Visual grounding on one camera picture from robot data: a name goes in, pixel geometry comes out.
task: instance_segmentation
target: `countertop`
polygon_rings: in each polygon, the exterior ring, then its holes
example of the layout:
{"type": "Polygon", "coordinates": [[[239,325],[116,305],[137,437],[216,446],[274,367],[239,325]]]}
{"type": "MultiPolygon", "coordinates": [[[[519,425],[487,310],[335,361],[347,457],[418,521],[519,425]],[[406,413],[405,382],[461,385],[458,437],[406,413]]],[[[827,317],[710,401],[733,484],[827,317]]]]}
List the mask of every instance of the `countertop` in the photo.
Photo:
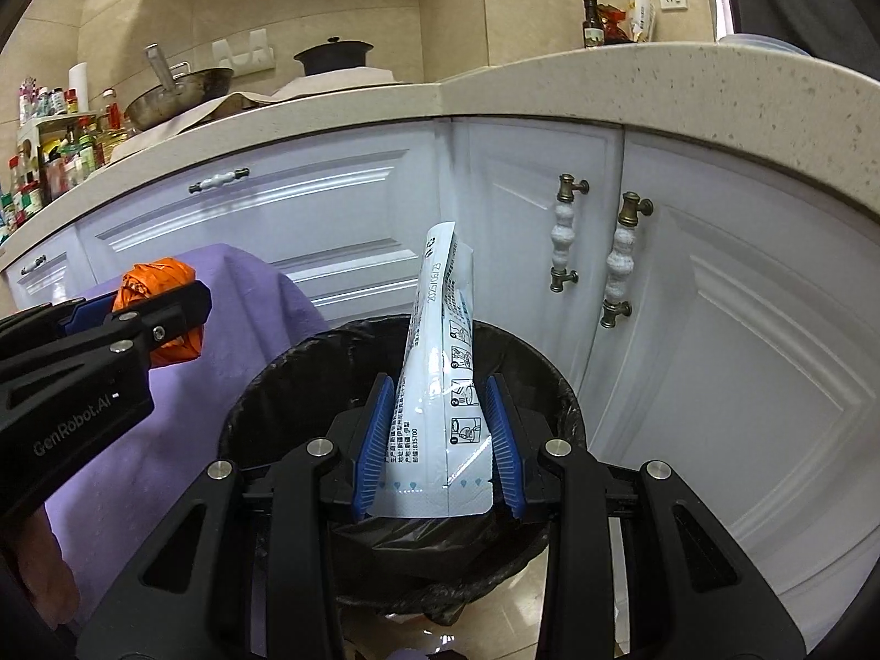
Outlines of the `countertop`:
{"type": "Polygon", "coordinates": [[[606,122],[705,141],[880,215],[880,82],[786,52],[644,43],[563,52],[433,84],[313,96],[185,131],[47,206],[0,248],[0,270],[116,197],[234,151],[356,125],[469,115],[606,122]]]}

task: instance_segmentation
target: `tiled floor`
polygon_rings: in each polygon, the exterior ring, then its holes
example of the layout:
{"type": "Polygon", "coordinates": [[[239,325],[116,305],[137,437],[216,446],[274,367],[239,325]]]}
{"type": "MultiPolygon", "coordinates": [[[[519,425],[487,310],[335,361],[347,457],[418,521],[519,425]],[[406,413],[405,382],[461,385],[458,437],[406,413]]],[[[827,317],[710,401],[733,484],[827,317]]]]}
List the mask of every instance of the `tiled floor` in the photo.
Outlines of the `tiled floor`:
{"type": "Polygon", "coordinates": [[[468,660],[532,660],[541,622],[547,552],[522,573],[465,608],[459,621],[443,628],[420,616],[406,622],[346,609],[342,627],[367,660],[384,660],[394,650],[423,653],[452,648],[468,660]]]}

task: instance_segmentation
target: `pot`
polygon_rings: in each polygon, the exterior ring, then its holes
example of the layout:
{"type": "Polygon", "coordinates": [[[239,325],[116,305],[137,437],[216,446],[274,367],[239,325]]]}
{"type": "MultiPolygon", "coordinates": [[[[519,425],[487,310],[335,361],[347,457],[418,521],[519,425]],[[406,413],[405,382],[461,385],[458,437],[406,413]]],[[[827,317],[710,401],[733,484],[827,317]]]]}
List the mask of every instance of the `pot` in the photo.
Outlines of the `pot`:
{"type": "MultiPolygon", "coordinates": [[[[150,45],[144,52],[161,83],[138,96],[125,109],[126,116],[141,131],[151,129],[188,112],[200,103],[225,96],[229,92],[233,74],[230,68],[214,67],[172,75],[158,45],[150,45]]],[[[182,65],[189,68],[186,62],[177,66],[182,65]]]]}
{"type": "Polygon", "coordinates": [[[337,69],[353,69],[367,66],[367,52],[373,48],[366,42],[349,40],[340,42],[338,37],[330,37],[325,45],[311,47],[294,55],[293,59],[302,62],[305,75],[324,74],[337,69]]]}

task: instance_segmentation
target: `trash can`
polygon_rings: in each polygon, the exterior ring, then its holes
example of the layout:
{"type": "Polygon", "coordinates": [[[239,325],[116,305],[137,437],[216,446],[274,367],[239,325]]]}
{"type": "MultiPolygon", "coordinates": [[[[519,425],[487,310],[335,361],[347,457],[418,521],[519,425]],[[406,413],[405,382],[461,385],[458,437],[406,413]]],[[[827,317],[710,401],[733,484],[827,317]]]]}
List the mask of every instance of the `trash can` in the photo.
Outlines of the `trash can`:
{"type": "MultiPolygon", "coordinates": [[[[363,406],[376,374],[395,383],[408,315],[347,323],[302,341],[248,385],[226,419],[220,458],[270,464],[327,433],[337,414],[363,406]]],[[[474,323],[474,382],[500,372],[521,408],[544,414],[554,434],[582,447],[584,421],[569,383],[536,349],[474,323]]],[[[379,613],[425,613],[442,622],[516,575],[547,546],[546,524],[521,524],[494,485],[493,508],[459,518],[367,518],[329,534],[337,601],[379,613]]]]}

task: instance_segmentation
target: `kitchen cabinet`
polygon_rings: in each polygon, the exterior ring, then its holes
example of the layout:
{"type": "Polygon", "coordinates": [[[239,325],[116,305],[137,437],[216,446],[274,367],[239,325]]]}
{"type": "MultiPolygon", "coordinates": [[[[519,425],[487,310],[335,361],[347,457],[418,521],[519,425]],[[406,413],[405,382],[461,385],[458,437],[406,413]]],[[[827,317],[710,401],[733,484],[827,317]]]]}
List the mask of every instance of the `kitchen cabinet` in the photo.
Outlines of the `kitchen cabinet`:
{"type": "Polygon", "coordinates": [[[627,134],[632,317],[598,328],[591,450],[668,461],[749,553],[808,645],[880,553],[880,235],[807,184],[627,134]]]}
{"type": "Polygon", "coordinates": [[[435,125],[417,122],[235,153],[131,193],[78,229],[99,279],[226,243],[287,274],[335,325],[409,310],[439,215],[435,125]],[[220,187],[191,189],[234,171],[220,187]]]}
{"type": "Polygon", "coordinates": [[[452,122],[450,200],[474,248],[474,314],[534,345],[577,389],[600,315],[620,190],[619,128],[516,119],[452,122]],[[560,174],[586,180],[574,194],[569,270],[578,283],[550,290],[560,174]]]}
{"type": "Polygon", "coordinates": [[[77,297],[96,282],[74,226],[34,246],[3,276],[20,310],[77,297]]]}

